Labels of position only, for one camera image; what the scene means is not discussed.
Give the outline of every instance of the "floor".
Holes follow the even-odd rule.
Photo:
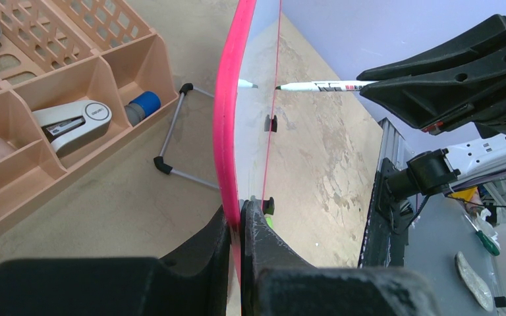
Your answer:
[[[128,0],[163,36],[176,85],[213,91],[237,0]],[[336,79],[284,18],[280,83]],[[215,182],[211,99],[190,93],[166,154],[168,163]],[[279,92],[266,193],[275,230],[317,266],[356,265],[381,139],[351,93]],[[161,257],[201,229],[218,192],[154,169],[170,118],[137,137],[0,237],[0,262],[19,257]],[[228,315],[239,314],[234,277]]]

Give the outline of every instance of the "white wall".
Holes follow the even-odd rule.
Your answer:
[[[286,0],[284,14],[343,80],[433,48],[493,14],[506,0]],[[473,125],[431,136],[359,97],[377,121],[389,117],[416,153],[478,138]]]

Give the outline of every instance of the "white marker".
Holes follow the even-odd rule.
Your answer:
[[[251,82],[249,82],[247,80],[243,80],[243,79],[237,80],[237,87],[238,88],[254,88],[254,89],[259,88],[259,86],[257,86],[256,84],[252,84]]]
[[[295,82],[292,84],[285,84],[277,86],[276,90],[287,91],[312,91],[312,92],[347,92],[347,91],[360,91],[368,84],[373,84],[376,81],[311,81],[311,82]]]

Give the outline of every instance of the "white stapler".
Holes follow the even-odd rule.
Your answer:
[[[58,156],[65,156],[107,132],[111,111],[105,104],[82,100],[33,112]]]

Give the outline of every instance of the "blue cap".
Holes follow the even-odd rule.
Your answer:
[[[158,111],[161,106],[160,98],[156,93],[151,91],[143,92],[141,95],[132,100],[131,103],[140,105],[144,110],[145,117],[148,117],[152,113]]]

